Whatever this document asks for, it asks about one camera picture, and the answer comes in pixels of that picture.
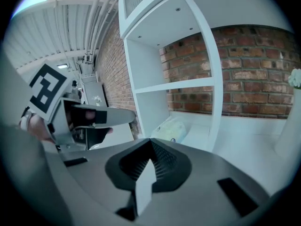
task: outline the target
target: ceiling pipe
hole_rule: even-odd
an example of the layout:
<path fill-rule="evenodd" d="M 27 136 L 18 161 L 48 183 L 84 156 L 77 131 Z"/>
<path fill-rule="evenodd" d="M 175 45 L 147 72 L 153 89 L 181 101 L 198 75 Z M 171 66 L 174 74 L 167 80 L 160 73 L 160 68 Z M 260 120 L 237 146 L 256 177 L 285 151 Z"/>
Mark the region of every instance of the ceiling pipe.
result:
<path fill-rule="evenodd" d="M 90 31 L 91 31 L 93 17 L 95 15 L 96 9 L 98 7 L 98 2 L 99 2 L 99 0 L 93 1 L 92 7 L 90 10 L 90 14 L 89 14 L 88 23 L 87 23 L 86 36 L 85 36 L 85 61 L 87 61 Z"/>
<path fill-rule="evenodd" d="M 98 31 L 98 28 L 99 28 L 99 24 L 103 18 L 103 15 L 105 13 L 105 11 L 107 11 L 107 7 L 108 7 L 108 4 L 111 0 L 105 0 L 103 5 L 102 5 L 102 8 L 100 9 L 100 12 L 99 12 L 99 15 L 98 15 L 98 18 L 97 18 L 97 22 L 94 26 L 94 30 L 93 30 L 93 35 L 92 35 L 92 40 L 91 40 L 91 48 L 90 48 L 90 58 L 89 58 L 89 61 L 92 61 L 92 52 L 93 52 L 93 49 L 94 49 L 94 43 L 95 43 L 95 38 L 96 38 L 96 35 L 97 35 L 97 31 Z"/>
<path fill-rule="evenodd" d="M 109 9 L 109 11 L 107 12 L 107 14 L 106 14 L 106 16 L 105 16 L 105 18 L 104 18 L 104 20 L 103 20 L 103 23 L 102 23 L 100 29 L 98 30 L 98 34 L 97 34 L 97 37 L 96 37 L 96 40 L 95 40 L 95 44 L 94 44 L 94 48 L 93 48 L 93 54 L 92 54 L 92 56 L 91 56 L 91 58 L 90 58 L 91 61 L 92 61 L 92 59 L 93 59 L 94 56 L 95 56 L 96 46 L 97 46 L 97 43 L 98 43 L 98 41 L 99 41 L 99 38 L 100 38 L 100 35 L 101 35 L 101 32 L 102 32 L 103 26 L 104 26 L 104 24 L 105 24 L 105 22 L 106 22 L 106 20 L 107 20 L 107 18 L 108 18 L 108 16 L 109 16 L 109 14 L 110 14 L 111 11 L 113 10 L 115 4 L 117 3 L 117 1 L 118 1 L 118 0 L 114 0 L 114 1 L 113 1 L 112 5 L 111 5 L 111 7 L 110 7 L 110 9 Z M 105 32 L 103 33 L 103 37 L 105 36 L 105 34 L 106 34 L 106 32 L 107 32 L 107 29 L 110 27 L 111 21 L 110 21 L 110 23 L 107 25 L 107 28 L 106 28 Z"/>

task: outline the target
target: white shelving unit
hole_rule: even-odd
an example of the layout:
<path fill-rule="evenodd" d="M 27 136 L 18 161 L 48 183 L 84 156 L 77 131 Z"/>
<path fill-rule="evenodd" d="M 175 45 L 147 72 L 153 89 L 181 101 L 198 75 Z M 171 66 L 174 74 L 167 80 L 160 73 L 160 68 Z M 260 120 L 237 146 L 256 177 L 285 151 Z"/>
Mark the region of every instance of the white shelving unit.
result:
<path fill-rule="evenodd" d="M 134 4 L 128 4 L 127 0 L 119 0 L 119 25 L 143 136 L 150 137 L 151 132 L 171 115 L 166 90 L 213 86 L 210 126 L 199 132 L 202 140 L 198 146 L 195 145 L 197 138 L 185 139 L 188 146 L 212 151 L 221 121 L 223 87 L 218 49 L 205 17 L 193 0 L 133 1 Z M 159 49 L 198 32 L 202 32 L 205 41 L 212 77 L 165 83 Z M 199 126 L 194 125 L 193 120 L 188 128 L 187 137 L 198 134 Z"/>

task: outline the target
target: black slot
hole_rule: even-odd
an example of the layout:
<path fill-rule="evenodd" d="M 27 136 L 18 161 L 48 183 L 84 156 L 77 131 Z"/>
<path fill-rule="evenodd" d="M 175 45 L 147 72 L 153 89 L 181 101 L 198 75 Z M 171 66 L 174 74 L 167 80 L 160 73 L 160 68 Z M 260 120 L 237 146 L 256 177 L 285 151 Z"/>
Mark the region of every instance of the black slot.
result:
<path fill-rule="evenodd" d="M 71 166 L 82 164 L 87 161 L 88 160 L 86 158 L 81 157 L 81 158 L 77 158 L 77 159 L 73 159 L 73 160 L 64 161 L 64 164 L 66 167 L 71 167 Z"/>
<path fill-rule="evenodd" d="M 258 205 L 231 178 L 219 180 L 217 183 L 230 199 L 240 216 L 243 217 L 248 215 L 258 207 Z"/>

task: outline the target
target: white wall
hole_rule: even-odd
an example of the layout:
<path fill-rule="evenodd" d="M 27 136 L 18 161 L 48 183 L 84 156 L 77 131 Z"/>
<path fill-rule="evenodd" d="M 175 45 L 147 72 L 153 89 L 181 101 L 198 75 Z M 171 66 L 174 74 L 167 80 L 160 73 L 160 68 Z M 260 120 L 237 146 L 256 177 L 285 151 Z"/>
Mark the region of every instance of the white wall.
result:
<path fill-rule="evenodd" d="M 96 82 L 96 83 L 85 84 L 85 91 L 86 91 L 89 105 L 96 105 L 96 101 L 93 99 L 93 97 L 99 96 L 102 100 L 102 102 L 100 103 L 100 106 L 107 107 L 105 99 L 104 99 L 103 88 L 102 88 L 101 83 Z"/>
<path fill-rule="evenodd" d="M 293 32 L 274 0 L 194 0 L 211 28 L 256 24 Z"/>

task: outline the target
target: white shelf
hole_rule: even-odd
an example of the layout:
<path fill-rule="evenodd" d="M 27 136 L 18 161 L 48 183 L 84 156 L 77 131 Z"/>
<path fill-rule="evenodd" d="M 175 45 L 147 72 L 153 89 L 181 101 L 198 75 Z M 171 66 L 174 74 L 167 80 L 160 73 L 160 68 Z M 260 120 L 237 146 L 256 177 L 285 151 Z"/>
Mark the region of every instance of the white shelf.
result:
<path fill-rule="evenodd" d="M 136 89 L 135 93 L 153 92 L 167 89 L 179 89 L 179 88 L 190 88 L 190 87 L 203 87 L 203 86 L 214 86 L 214 79 L 212 77 L 193 79 L 187 81 L 178 81 L 160 85 L 149 86 L 141 89 Z"/>

